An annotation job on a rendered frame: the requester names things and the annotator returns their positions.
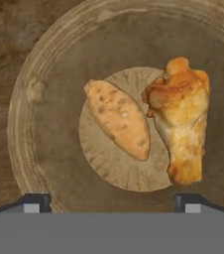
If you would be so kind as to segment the golden chicken drumstick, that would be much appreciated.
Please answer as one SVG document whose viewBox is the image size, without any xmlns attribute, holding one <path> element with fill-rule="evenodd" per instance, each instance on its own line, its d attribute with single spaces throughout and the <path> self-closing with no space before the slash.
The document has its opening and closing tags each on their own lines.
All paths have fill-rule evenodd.
<svg viewBox="0 0 224 254">
<path fill-rule="evenodd" d="M 202 157 L 210 99 L 208 74 L 185 57 L 168 62 L 164 74 L 142 92 L 147 116 L 168 149 L 169 180 L 190 186 L 202 180 Z"/>
</svg>

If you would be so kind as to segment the orange speckled potato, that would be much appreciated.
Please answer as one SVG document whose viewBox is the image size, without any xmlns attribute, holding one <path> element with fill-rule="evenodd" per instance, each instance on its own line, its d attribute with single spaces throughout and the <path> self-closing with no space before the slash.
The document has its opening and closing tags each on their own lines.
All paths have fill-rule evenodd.
<svg viewBox="0 0 224 254">
<path fill-rule="evenodd" d="M 84 92 L 89 110 L 102 131 L 128 155 L 146 161 L 151 151 L 151 134 L 137 101 L 105 80 L 89 80 Z"/>
</svg>

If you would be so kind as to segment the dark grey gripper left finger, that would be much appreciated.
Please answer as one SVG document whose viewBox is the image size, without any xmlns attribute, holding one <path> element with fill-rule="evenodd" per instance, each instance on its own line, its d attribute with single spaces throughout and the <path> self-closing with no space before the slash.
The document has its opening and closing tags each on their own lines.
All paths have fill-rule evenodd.
<svg viewBox="0 0 224 254">
<path fill-rule="evenodd" d="M 51 213 L 51 202 L 48 193 L 26 193 L 17 201 L 0 206 L 0 212 Z"/>
</svg>

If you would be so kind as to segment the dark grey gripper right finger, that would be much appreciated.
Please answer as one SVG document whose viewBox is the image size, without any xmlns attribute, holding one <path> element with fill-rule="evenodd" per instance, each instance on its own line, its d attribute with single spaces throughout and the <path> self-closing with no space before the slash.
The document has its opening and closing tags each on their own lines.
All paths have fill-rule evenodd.
<svg viewBox="0 0 224 254">
<path fill-rule="evenodd" d="M 210 202 L 199 193 L 176 193 L 174 211 L 180 213 L 224 212 L 224 206 Z"/>
</svg>

